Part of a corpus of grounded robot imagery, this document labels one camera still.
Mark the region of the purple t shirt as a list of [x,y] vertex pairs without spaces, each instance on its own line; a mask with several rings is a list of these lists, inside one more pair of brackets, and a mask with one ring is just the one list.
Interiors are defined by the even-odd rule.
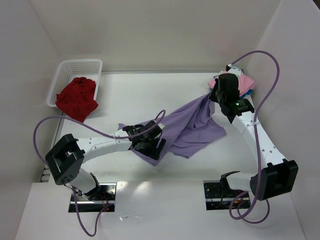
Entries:
[[216,140],[227,135],[225,129],[212,118],[215,103],[210,94],[200,96],[166,115],[162,138],[166,143],[159,155],[162,160],[167,153],[189,159]]

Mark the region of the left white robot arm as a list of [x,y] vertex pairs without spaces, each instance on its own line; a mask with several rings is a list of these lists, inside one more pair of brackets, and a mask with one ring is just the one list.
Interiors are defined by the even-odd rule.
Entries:
[[102,193],[101,185],[82,165],[100,156],[130,150],[158,161],[166,143],[162,138],[164,127],[151,120],[145,125],[125,126],[110,137],[75,138],[66,134],[46,154],[45,161],[56,185],[71,185],[94,200]]

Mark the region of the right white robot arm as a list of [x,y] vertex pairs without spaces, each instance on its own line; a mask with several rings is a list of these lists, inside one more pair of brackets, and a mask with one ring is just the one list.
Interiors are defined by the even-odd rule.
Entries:
[[221,175],[224,192],[251,192],[259,201],[292,191],[298,164],[287,160],[276,148],[257,118],[255,109],[246,98],[240,98],[239,79],[233,73],[222,73],[215,79],[209,99],[219,104],[221,112],[239,131],[256,157],[256,174],[232,171]]

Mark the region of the pink folded t shirt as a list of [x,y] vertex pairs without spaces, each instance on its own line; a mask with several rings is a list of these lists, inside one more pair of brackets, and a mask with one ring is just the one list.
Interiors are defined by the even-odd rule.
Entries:
[[[239,90],[239,97],[242,96],[243,94],[245,94],[248,90],[252,89],[254,90],[256,87],[255,81],[250,78],[249,76],[245,75],[245,74],[241,74],[241,76],[237,76],[237,80],[238,80],[238,90]],[[207,86],[210,89],[213,89],[216,81],[215,79],[218,78],[218,75],[214,76],[213,79],[211,81],[208,82]]]

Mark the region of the blue folded t shirt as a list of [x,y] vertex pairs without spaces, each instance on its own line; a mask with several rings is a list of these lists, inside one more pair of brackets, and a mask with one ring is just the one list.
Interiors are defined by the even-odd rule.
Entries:
[[250,96],[253,93],[253,89],[249,89],[246,93],[240,96],[241,99],[245,98],[246,96]]

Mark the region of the red t shirt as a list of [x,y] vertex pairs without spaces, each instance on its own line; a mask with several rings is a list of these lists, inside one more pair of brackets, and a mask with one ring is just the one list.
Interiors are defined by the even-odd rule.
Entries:
[[94,100],[96,82],[76,77],[56,95],[56,106],[70,118],[83,123],[99,106]]

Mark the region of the white plastic basket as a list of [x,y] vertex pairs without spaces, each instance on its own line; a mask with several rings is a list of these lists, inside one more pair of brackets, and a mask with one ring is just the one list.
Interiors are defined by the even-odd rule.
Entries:
[[95,82],[93,99],[97,99],[103,62],[100,59],[72,59],[62,61],[55,72],[46,98],[48,107],[56,108],[57,94],[72,82],[74,78],[85,77]]

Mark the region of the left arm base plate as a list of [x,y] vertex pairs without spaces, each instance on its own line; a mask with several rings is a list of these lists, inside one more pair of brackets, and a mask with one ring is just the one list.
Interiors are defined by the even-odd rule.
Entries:
[[103,208],[106,208],[104,212],[114,212],[116,188],[116,183],[101,183],[100,192],[93,198],[89,198],[76,188],[76,194],[71,193],[68,212],[76,213],[75,199],[80,213],[98,213]]

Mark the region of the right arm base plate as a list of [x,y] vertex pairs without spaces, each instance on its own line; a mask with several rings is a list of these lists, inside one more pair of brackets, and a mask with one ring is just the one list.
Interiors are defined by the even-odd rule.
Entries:
[[[231,190],[223,193],[219,180],[204,181],[204,197],[206,210],[228,210],[233,199],[241,194],[242,190]],[[239,197],[234,202],[232,209],[248,209],[251,206],[249,194]]]

